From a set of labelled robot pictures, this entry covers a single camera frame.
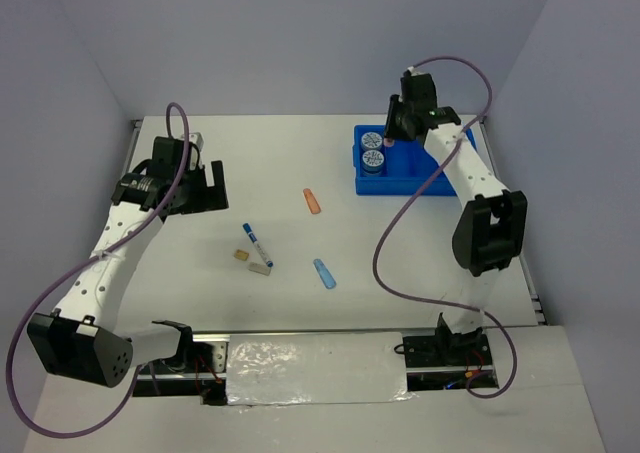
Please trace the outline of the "blue cleaning gel jar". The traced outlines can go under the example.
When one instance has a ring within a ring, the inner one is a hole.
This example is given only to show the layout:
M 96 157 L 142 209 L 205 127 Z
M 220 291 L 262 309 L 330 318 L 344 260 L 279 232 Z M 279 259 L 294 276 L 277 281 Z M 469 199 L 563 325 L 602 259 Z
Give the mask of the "blue cleaning gel jar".
M 381 150 L 366 150 L 361 155 L 361 174 L 380 176 L 384 173 L 385 156 Z

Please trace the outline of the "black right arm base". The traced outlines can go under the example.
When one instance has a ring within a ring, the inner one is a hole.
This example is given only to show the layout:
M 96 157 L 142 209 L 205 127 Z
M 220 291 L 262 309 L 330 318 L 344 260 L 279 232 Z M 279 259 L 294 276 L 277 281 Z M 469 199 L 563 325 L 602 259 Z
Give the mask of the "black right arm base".
M 461 367 L 482 369 L 492 361 L 488 338 L 481 328 L 469 333 L 453 333 L 439 315 L 435 332 L 426 336 L 405 336 L 394 347 L 408 368 Z

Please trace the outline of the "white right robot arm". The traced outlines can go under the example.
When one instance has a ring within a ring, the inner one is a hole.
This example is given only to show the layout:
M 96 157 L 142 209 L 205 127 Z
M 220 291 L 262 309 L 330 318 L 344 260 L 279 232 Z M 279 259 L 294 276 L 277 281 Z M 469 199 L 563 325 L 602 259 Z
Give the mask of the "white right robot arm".
M 470 350 L 465 334 L 483 323 L 483 311 L 500 272 L 521 253 L 527 199 L 494 176 L 453 108 L 437 105 L 435 84 L 428 73 L 413 67 L 403 73 L 401 93 L 390 98 L 384 137 L 420 144 L 461 204 L 452 252 L 466 275 L 458 300 L 462 306 L 446 308 L 442 319 L 450 330 L 434 342 L 442 362 L 457 364 Z

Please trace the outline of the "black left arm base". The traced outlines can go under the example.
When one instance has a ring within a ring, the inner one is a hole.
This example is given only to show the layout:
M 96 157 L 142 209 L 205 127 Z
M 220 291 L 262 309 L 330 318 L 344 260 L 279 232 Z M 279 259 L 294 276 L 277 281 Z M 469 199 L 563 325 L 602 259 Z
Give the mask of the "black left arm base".
M 183 359 L 158 359 L 142 368 L 133 397 L 186 397 L 226 406 L 229 341 L 229 335 L 196 333 Z

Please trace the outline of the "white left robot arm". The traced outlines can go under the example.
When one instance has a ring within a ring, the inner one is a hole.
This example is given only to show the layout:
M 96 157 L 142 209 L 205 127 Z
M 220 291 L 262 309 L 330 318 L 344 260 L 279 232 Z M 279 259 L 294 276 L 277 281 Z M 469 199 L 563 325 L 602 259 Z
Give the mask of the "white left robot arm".
M 96 262 L 76 275 L 51 313 L 36 313 L 27 325 L 48 373 L 112 388 L 139 365 L 162 361 L 182 372 L 195 364 L 202 350 L 184 323 L 154 320 L 121 335 L 115 326 L 137 266 L 167 217 L 228 206 L 223 165 L 212 162 L 215 183 L 208 185 L 203 145 L 198 132 L 178 139 L 158 137 L 151 157 L 118 181 L 92 253 Z

